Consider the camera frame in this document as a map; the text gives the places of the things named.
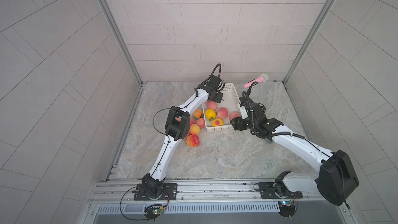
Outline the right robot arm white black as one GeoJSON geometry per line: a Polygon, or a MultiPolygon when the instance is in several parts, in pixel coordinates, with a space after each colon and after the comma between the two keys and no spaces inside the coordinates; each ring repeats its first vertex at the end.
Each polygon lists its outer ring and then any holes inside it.
{"type": "Polygon", "coordinates": [[[334,205],[346,203],[359,186],[359,179],[347,153],[321,147],[294,133],[281,121],[267,118],[265,107],[255,103],[249,97],[249,91],[242,93],[240,106],[242,116],[231,122],[234,130],[250,130],[252,135],[260,139],[284,146],[315,170],[314,174],[282,172],[275,178],[272,187],[280,198],[285,198],[290,192],[303,191],[319,194],[334,205]]]}

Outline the red orange peach bottom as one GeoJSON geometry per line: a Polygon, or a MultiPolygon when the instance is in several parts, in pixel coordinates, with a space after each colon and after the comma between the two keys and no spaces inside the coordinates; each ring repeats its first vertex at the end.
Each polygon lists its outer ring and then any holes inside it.
{"type": "Polygon", "coordinates": [[[200,139],[196,134],[191,134],[186,138],[188,147],[198,147],[200,145],[200,139]]]}

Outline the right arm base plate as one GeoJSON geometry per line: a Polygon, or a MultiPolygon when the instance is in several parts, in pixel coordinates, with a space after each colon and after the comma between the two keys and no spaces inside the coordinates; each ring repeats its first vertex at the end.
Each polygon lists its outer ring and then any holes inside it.
{"type": "Polygon", "coordinates": [[[301,199],[303,194],[300,191],[291,192],[285,186],[275,182],[255,183],[253,189],[260,193],[261,199],[301,199]]]}

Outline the yellow peach with leaf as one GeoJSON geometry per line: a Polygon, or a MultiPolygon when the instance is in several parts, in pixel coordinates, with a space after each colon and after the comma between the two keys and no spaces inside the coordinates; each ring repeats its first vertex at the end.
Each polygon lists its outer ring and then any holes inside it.
{"type": "Polygon", "coordinates": [[[211,124],[212,124],[213,127],[219,127],[219,126],[223,126],[224,122],[223,122],[223,120],[221,118],[216,118],[216,119],[214,119],[212,121],[211,124]]]}

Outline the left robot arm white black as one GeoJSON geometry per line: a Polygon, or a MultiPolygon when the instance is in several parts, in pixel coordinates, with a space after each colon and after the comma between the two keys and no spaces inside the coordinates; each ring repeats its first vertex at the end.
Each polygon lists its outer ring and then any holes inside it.
{"type": "Polygon", "coordinates": [[[221,68],[221,64],[218,63],[209,77],[194,89],[195,93],[180,106],[167,108],[169,113],[165,122],[165,130],[160,132],[164,136],[161,151],[151,170],[143,176],[141,186],[132,188],[132,192],[141,193],[152,200],[157,200],[162,195],[167,168],[178,144],[189,133],[191,115],[207,101],[216,103],[222,101],[223,93],[221,91],[226,83],[220,78],[221,68]]]}

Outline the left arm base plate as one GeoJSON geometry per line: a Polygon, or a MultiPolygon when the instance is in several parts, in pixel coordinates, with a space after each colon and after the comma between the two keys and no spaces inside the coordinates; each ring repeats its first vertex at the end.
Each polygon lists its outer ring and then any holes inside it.
{"type": "Polygon", "coordinates": [[[155,186],[138,184],[134,190],[134,201],[176,200],[178,184],[161,183],[155,186]]]}

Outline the orange wrinkled peach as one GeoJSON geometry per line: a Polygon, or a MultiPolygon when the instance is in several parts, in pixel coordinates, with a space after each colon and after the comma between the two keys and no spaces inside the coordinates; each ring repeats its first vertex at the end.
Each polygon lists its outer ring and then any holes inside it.
{"type": "Polygon", "coordinates": [[[203,111],[200,109],[196,109],[192,114],[193,119],[198,120],[203,117],[203,111]]]}

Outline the orange pink peach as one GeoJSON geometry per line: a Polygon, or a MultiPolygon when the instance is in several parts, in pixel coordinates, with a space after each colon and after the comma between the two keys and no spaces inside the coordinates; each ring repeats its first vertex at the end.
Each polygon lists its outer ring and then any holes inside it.
{"type": "Polygon", "coordinates": [[[192,124],[192,125],[190,126],[189,134],[190,134],[190,135],[199,135],[199,134],[200,134],[200,131],[201,131],[200,126],[199,126],[198,124],[194,123],[194,124],[192,124]]]}

